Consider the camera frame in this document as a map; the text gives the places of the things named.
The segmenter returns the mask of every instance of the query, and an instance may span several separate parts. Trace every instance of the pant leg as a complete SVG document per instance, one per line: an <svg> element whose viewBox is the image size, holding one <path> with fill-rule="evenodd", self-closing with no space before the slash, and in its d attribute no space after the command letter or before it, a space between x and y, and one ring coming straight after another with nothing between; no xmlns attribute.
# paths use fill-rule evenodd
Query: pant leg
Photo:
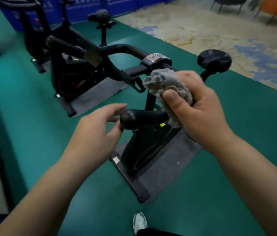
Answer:
<svg viewBox="0 0 277 236"><path fill-rule="evenodd" d="M155 228L140 229L137 236L181 236L169 232L163 232Z"/></svg>

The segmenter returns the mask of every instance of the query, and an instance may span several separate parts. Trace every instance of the rug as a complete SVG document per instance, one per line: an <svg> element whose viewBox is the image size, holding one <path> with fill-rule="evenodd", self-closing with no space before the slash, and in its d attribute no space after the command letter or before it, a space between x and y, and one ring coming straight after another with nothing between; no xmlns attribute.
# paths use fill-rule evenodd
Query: rug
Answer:
<svg viewBox="0 0 277 236"><path fill-rule="evenodd" d="M277 18L262 12L254 17L249 3L223 6L214 0L177 0L120 16L118 21L137 28L192 54L207 49L228 52L231 70L277 89Z"/></svg>

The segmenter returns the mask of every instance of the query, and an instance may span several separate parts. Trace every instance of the white shoe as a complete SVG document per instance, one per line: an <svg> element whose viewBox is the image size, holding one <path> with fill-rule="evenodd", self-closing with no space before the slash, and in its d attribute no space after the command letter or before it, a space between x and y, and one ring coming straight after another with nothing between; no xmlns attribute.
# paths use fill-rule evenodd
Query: white shoe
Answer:
<svg viewBox="0 0 277 236"><path fill-rule="evenodd" d="M140 229L147 228L147 220L142 212L134 214L133 217L133 230L136 235Z"/></svg>

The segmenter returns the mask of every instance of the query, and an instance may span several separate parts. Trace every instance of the green floor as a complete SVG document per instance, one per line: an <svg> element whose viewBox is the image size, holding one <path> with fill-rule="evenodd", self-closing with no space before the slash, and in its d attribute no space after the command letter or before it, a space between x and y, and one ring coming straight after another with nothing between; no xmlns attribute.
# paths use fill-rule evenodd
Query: green floor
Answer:
<svg viewBox="0 0 277 236"><path fill-rule="evenodd" d="M80 23L74 28L99 42L94 24ZM109 30L108 42L159 52L172 58L178 69L201 71L195 55L120 23ZM4 50L0 57L0 156L17 203L61 156L78 119L65 115L53 97L50 75L37 73L22 35L12 30L2 14L0 49ZM112 59L120 68L138 63L125 54ZM231 71L212 76L207 85L219 95L234 132L277 165L277 91ZM142 109L145 98L146 93L128 88L101 106L125 102ZM125 132L121 140L130 135ZM106 162L74 197L59 235L132 235L132 217L139 210L150 227L185 236L264 235L206 151L155 201L144 205L137 202L112 163Z"/></svg>

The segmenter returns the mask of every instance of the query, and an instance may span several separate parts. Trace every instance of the sticker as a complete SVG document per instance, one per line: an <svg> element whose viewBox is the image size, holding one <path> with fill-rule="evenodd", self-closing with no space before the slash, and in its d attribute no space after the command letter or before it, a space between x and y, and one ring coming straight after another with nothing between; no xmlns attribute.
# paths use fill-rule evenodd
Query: sticker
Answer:
<svg viewBox="0 0 277 236"><path fill-rule="evenodd" d="M163 59L169 59L167 56L164 56L164 55L162 55L162 54L160 54L160 53L154 53L154 54L160 56L160 57L163 58Z"/></svg>
<svg viewBox="0 0 277 236"><path fill-rule="evenodd" d="M150 54L146 56L147 59L151 60L152 62L155 62L157 59L160 59L160 57L156 54Z"/></svg>
<svg viewBox="0 0 277 236"><path fill-rule="evenodd" d="M114 161L116 164L118 164L118 163L120 162L120 160L119 160L119 158L118 158L117 156L115 156L115 157L113 158L113 161Z"/></svg>

